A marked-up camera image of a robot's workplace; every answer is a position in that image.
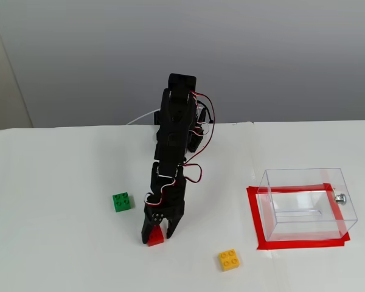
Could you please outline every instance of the clear plastic box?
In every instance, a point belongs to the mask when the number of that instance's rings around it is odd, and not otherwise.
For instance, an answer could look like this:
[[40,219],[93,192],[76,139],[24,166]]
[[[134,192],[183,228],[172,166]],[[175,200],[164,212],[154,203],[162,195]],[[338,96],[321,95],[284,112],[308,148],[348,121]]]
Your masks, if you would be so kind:
[[341,238],[357,222],[341,169],[265,170],[257,202],[270,242]]

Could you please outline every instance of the gray wall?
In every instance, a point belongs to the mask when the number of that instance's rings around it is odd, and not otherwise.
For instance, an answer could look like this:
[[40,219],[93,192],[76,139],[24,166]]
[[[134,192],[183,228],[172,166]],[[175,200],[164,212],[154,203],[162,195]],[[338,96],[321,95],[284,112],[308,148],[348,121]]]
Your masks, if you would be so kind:
[[0,32],[36,127],[127,123],[171,72],[219,122],[365,119],[365,0],[0,0]]
[[0,39],[0,130],[31,126],[29,115]]

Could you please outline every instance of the white cable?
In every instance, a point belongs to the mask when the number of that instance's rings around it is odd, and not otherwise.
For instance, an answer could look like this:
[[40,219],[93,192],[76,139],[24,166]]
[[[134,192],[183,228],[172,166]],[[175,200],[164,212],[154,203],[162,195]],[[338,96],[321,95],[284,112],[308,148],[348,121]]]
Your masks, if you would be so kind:
[[154,195],[153,193],[147,193],[146,195],[145,195],[145,198],[144,198],[144,202],[145,202],[145,204],[147,204],[147,205],[150,205],[150,206],[158,206],[158,205],[160,205],[161,204],[161,202],[162,202],[162,191],[163,191],[163,189],[164,189],[164,187],[168,187],[168,186],[173,186],[175,183],[176,183],[176,179],[175,178],[172,178],[171,176],[164,176],[165,178],[171,178],[173,181],[170,183],[170,184],[165,184],[165,185],[163,185],[162,187],[161,187],[161,197],[160,197],[160,199],[159,199],[159,202],[158,203],[149,203],[148,201],[147,201],[147,198],[149,197],[149,196],[151,196],[151,195]]
[[148,116],[149,114],[155,113],[156,111],[159,111],[159,110],[160,110],[160,108],[155,109],[154,111],[150,111],[149,113],[144,114],[143,116],[137,117],[135,120],[132,120],[130,123],[126,123],[126,126],[131,125],[133,122],[136,122],[137,120],[139,120],[145,116]]

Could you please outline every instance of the red wire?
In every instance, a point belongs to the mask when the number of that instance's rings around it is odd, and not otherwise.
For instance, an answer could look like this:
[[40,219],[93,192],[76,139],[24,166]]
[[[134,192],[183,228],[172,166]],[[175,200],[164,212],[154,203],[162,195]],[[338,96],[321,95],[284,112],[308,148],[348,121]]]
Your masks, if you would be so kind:
[[215,110],[214,110],[214,105],[212,104],[212,102],[211,102],[211,99],[209,99],[209,97],[208,96],[206,96],[205,94],[202,94],[202,93],[197,93],[197,92],[195,92],[195,91],[191,91],[191,93],[193,94],[193,95],[195,95],[195,96],[203,96],[203,97],[205,97],[206,99],[208,99],[208,101],[210,102],[210,104],[211,104],[211,107],[212,107],[212,114],[214,115],[214,123],[212,124],[212,131],[211,131],[211,136],[210,136],[210,138],[208,139],[208,142],[207,142],[207,144],[198,152],[198,153],[196,153],[195,155],[193,155],[191,158],[189,158],[184,164],[183,164],[183,166],[185,166],[185,165],[187,165],[188,164],[188,162],[189,161],[191,161],[192,160],[192,158],[194,158],[195,156],[197,156],[199,153],[201,153],[201,152],[203,152],[203,150],[208,146],[208,144],[209,144],[209,142],[211,141],[211,139],[212,139],[212,135],[214,135],[214,129],[215,129]]
[[194,181],[192,178],[189,178],[188,176],[185,176],[185,178],[186,178],[186,179],[188,179],[190,182],[192,182],[192,183],[196,184],[196,183],[198,183],[199,181],[201,181],[201,177],[202,177],[202,175],[203,175],[203,169],[202,169],[202,168],[201,168],[201,166],[200,166],[200,165],[198,165],[197,163],[188,163],[188,164],[184,164],[184,166],[193,166],[193,165],[198,166],[198,167],[199,167],[199,169],[200,169],[200,177],[199,177],[199,179],[198,179],[197,181]]

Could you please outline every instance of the white table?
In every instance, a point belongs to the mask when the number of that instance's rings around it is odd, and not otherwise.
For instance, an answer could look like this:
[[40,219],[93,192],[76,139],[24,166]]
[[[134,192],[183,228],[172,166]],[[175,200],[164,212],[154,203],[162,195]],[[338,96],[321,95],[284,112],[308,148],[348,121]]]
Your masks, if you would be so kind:
[[[155,133],[0,131],[0,291],[365,290],[365,122],[217,125],[195,158],[203,180],[188,184],[174,235],[148,248],[141,228]],[[246,187],[267,168],[309,167],[342,168],[359,218],[351,241],[256,251]],[[111,196],[121,192],[134,208],[115,213]],[[241,266],[222,273],[217,255],[231,248]]]
[[340,167],[358,217],[344,248],[273,251],[278,291],[365,291],[365,121],[256,123],[251,137],[257,178]]

